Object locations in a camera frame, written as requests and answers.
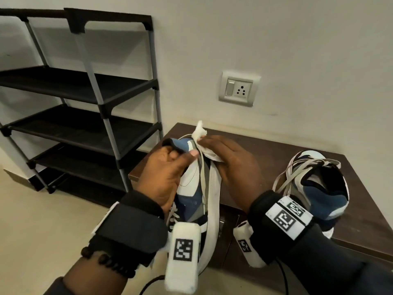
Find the person's right hand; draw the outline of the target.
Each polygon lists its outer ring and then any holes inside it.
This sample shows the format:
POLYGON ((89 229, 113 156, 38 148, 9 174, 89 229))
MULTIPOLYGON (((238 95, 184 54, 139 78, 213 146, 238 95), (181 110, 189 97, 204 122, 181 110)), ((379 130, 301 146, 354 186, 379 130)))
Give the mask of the person's right hand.
POLYGON ((242 157, 229 163, 217 162, 216 166, 236 205, 248 213, 252 203, 266 191, 266 181, 254 155, 243 148, 242 157))

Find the person's left hand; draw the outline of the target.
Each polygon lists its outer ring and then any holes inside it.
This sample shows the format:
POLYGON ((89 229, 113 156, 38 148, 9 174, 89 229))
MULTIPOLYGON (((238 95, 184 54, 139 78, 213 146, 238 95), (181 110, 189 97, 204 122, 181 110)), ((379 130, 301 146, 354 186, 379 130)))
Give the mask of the person's left hand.
POLYGON ((136 190, 168 213, 183 173, 175 173, 175 159, 181 154, 171 146, 164 146, 150 155, 139 178, 136 190))

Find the white cloth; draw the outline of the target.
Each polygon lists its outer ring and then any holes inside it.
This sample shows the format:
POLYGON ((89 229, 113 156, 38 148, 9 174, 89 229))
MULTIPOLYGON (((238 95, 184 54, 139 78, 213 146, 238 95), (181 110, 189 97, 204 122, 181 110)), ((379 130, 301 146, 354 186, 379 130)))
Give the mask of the white cloth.
POLYGON ((215 162, 223 162, 223 160, 215 154, 211 149, 205 148, 199 144, 199 139, 203 136, 206 136, 207 130, 203 128, 203 122, 200 120, 198 121, 194 132, 191 134, 192 139, 194 140, 196 147, 198 150, 207 158, 211 159, 215 162))

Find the blue white sneaker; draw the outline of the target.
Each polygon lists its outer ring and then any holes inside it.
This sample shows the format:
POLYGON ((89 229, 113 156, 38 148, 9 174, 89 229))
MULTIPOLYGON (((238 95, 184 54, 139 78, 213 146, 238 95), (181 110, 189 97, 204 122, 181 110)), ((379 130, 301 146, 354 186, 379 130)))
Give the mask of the blue white sneaker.
POLYGON ((179 154, 193 149, 199 152, 198 158, 183 172, 174 202, 167 218, 168 241, 175 224, 196 223, 201 229, 199 274, 208 266, 217 244, 220 226, 220 188, 222 178, 213 159, 198 148, 191 135, 180 139, 168 138, 162 146, 171 146, 179 154))
POLYGON ((349 204, 349 189, 341 163, 315 150, 298 152, 277 176, 273 191, 290 196, 314 217, 330 239, 349 204))

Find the person's left forearm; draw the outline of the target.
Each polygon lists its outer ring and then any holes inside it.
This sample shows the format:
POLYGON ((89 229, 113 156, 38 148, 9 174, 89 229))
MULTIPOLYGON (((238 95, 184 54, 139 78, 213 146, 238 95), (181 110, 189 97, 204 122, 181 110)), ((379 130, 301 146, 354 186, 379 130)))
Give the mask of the person's left forearm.
POLYGON ((105 252, 81 257, 63 277, 55 279, 43 295, 121 295, 128 278, 99 264, 105 252))

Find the brown wooden cabinet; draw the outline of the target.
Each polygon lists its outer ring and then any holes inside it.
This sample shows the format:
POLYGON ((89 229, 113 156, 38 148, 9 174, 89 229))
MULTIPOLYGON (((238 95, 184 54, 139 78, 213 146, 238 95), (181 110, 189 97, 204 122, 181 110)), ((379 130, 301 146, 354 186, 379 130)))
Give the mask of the brown wooden cabinet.
MULTIPOLYGON (((223 135, 238 142, 254 154, 261 165, 266 187, 301 147, 263 139, 208 129, 209 133, 223 135)), ((332 240, 347 256, 370 262, 383 270, 393 270, 393 230, 377 207, 359 176, 343 154, 322 151, 328 158, 341 162, 341 170, 350 191, 349 207, 336 226, 332 240)), ((232 229, 245 220, 245 215, 230 198, 223 186, 220 194, 220 215, 224 219, 223 231, 209 263, 201 275, 197 293, 235 294, 240 289, 257 289, 258 294, 284 294, 285 283, 276 262, 257 269, 248 266, 235 241, 232 229)))

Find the black shoe rack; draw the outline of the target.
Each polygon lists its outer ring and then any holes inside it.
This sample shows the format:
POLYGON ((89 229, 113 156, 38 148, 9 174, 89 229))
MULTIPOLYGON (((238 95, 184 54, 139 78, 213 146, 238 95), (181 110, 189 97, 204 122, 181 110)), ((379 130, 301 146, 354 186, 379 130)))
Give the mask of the black shoe rack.
POLYGON ((0 9, 0 16, 16 17, 26 25, 42 65, 0 71, 0 87, 59 98, 61 104, 13 121, 0 123, 0 132, 21 154, 43 187, 37 165, 71 177, 76 188, 128 192, 127 170, 143 158, 137 149, 154 133, 163 136, 157 76, 155 34, 151 15, 76 8, 0 9), (29 18, 66 19, 84 71, 50 67, 29 18), (148 33, 152 79, 98 74, 89 58, 84 35, 89 22, 138 23, 148 33), (148 91, 155 93, 157 121, 137 121, 112 115, 115 107, 148 91))

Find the white wall socket plate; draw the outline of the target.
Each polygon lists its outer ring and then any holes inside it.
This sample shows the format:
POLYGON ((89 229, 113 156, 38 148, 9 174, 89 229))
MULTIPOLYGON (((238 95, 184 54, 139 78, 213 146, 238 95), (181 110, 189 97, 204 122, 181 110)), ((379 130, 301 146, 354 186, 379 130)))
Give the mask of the white wall socket plate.
POLYGON ((253 107, 261 76, 235 70, 224 70, 219 86, 221 102, 253 107))

